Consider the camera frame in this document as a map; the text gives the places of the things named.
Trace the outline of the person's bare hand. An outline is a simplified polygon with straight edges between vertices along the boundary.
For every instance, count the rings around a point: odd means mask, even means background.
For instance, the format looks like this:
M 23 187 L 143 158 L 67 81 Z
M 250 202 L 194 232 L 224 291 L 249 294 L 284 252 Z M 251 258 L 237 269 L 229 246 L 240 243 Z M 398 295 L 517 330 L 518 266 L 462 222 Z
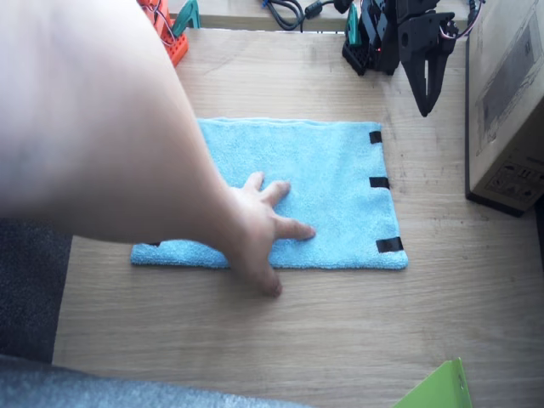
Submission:
M 315 237 L 315 228 L 295 218 L 276 213 L 286 198 L 291 184 L 274 181 L 263 187 L 264 173 L 249 176 L 240 188 L 232 188 L 235 203 L 235 238 L 226 250 L 230 267 L 267 296 L 281 295 L 282 284 L 269 262 L 273 245 L 278 240 L 306 241 Z

